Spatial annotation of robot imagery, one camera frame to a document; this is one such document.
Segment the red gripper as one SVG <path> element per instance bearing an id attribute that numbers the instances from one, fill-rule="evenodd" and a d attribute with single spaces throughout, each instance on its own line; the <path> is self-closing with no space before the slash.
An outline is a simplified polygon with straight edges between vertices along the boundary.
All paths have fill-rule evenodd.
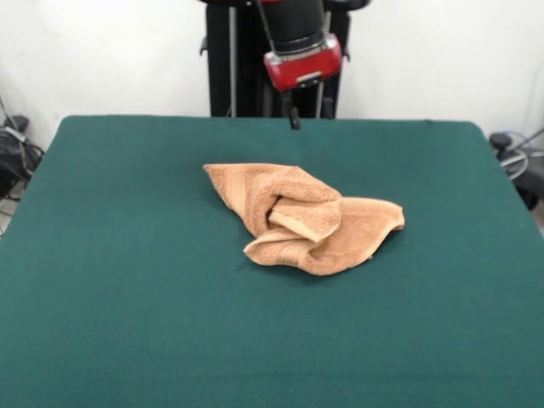
<path id="1" fill-rule="evenodd" d="M 289 119 L 290 127 L 301 127 L 298 108 L 292 101 L 292 89 L 307 82 L 324 81 L 335 76 L 342 65 L 342 50 L 335 34 L 326 34 L 319 45 L 299 54 L 279 55 L 273 51 L 263 57 L 264 66 L 272 85 L 282 94 L 282 115 Z M 334 101 L 329 81 L 322 82 L 320 91 L 320 117 L 334 117 Z"/>

